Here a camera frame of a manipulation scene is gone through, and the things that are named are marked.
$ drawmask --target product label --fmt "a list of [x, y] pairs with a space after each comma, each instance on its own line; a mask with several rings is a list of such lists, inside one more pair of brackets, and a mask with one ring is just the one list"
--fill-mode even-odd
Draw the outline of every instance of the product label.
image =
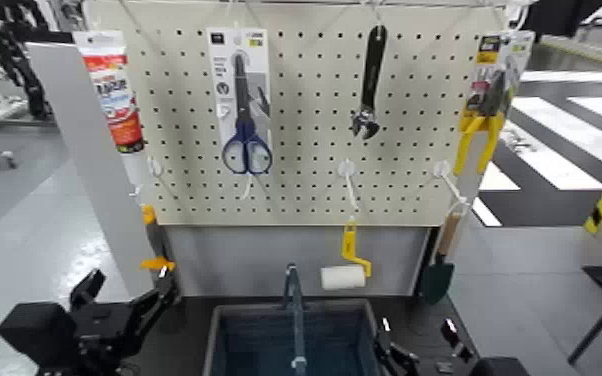
[[142, 150], [144, 143], [140, 117], [126, 74], [126, 55], [84, 56], [84, 62], [117, 150], [121, 153]]

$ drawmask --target yellow pliers handle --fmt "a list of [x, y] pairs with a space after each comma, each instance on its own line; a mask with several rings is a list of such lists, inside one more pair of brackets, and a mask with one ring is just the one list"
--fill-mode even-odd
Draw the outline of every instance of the yellow pliers handle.
[[471, 145], [471, 139], [474, 137], [474, 133], [480, 128], [481, 124], [485, 121], [485, 116], [475, 117], [469, 126], [462, 132], [462, 138], [460, 138], [460, 145], [457, 147], [457, 158], [455, 159], [455, 167], [453, 168], [453, 174], [460, 176], [462, 170], [464, 170], [464, 164], [467, 161], [467, 154], [469, 154], [469, 145]]
[[488, 162], [492, 159], [492, 154], [495, 153], [497, 141], [499, 141], [499, 132], [501, 131], [503, 124], [504, 119], [502, 116], [492, 116], [488, 118], [488, 143], [485, 145], [485, 149], [483, 149], [483, 153], [481, 153], [481, 157], [478, 159], [478, 168], [476, 169], [476, 172], [479, 174], [485, 172], [485, 169], [488, 167]]

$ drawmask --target scissors packaging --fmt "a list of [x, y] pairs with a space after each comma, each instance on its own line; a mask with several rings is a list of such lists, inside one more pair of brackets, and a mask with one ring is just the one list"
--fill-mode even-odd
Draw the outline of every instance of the scissors packaging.
[[273, 162], [268, 33], [209, 27], [205, 34], [222, 160], [234, 174], [267, 173]]
[[456, 176], [464, 171], [476, 132], [488, 132], [487, 143], [476, 166], [476, 173], [485, 172], [520, 85], [520, 76], [529, 60], [533, 41], [531, 31], [504, 31], [481, 39], [471, 92], [460, 117], [461, 138], [453, 168]]

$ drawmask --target blue scissors handle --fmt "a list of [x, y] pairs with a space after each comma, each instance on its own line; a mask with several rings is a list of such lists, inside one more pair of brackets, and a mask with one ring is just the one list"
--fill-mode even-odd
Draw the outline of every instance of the blue scissors handle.
[[[267, 173], [273, 164], [273, 153], [268, 147], [266, 142], [259, 137], [255, 132], [249, 134], [249, 137], [243, 137], [243, 132], [236, 131], [236, 135], [231, 137], [229, 141], [224, 145], [222, 149], [222, 160], [226, 167], [234, 174], [246, 174], [259, 175]], [[235, 155], [229, 155], [229, 151], [233, 151], [237, 147], [241, 148], [240, 157]], [[255, 150], [263, 151], [264, 158], [262, 168], [254, 168], [253, 154]]]

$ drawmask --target scissors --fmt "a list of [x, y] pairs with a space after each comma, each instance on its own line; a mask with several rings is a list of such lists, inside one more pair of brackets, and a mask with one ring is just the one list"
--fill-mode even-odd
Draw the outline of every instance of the scissors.
[[250, 114], [250, 95], [243, 57], [236, 55], [236, 134], [222, 149], [222, 160], [234, 174], [259, 175], [267, 173], [273, 164], [273, 154], [268, 145], [259, 137]]

